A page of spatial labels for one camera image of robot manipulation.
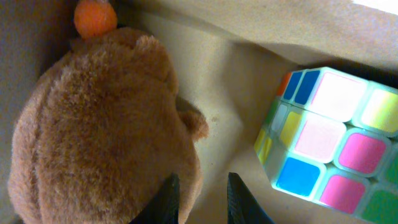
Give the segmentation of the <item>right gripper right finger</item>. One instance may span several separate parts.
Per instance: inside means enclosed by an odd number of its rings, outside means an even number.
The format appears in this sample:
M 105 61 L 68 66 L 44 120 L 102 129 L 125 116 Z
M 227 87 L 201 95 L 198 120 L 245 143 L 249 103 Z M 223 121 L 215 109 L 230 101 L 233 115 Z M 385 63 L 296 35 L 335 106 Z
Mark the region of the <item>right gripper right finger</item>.
M 228 224 L 274 224 L 235 172 L 228 174 L 227 201 Z

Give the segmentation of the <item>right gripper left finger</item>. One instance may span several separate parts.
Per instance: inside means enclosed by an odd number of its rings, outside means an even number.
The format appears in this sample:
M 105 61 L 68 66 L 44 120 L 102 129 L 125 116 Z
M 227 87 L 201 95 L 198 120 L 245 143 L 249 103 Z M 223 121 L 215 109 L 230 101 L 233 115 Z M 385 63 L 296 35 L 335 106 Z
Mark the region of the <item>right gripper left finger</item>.
M 147 206 L 129 224 L 178 224 L 180 184 L 171 174 Z

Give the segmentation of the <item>brown plush toy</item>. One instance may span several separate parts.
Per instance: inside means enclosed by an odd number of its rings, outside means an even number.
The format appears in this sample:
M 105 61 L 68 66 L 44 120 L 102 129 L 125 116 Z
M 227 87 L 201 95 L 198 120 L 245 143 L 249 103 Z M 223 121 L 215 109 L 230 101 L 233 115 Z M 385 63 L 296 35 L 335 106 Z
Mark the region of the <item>brown plush toy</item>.
M 176 174 L 179 223 L 203 181 L 198 111 L 177 108 L 178 78 L 152 35 L 118 27 L 108 1 L 79 1 L 80 38 L 50 67 L 17 120 L 8 192 L 25 223 L 129 223 Z

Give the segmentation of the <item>pastel puzzle cube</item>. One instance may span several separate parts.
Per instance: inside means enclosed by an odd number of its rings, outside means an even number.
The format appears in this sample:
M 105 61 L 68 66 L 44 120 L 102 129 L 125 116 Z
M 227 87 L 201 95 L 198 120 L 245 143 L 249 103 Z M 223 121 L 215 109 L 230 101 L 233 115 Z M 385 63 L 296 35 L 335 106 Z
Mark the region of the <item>pastel puzzle cube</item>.
M 397 89 L 330 67 L 283 78 L 254 143 L 271 186 L 397 222 Z

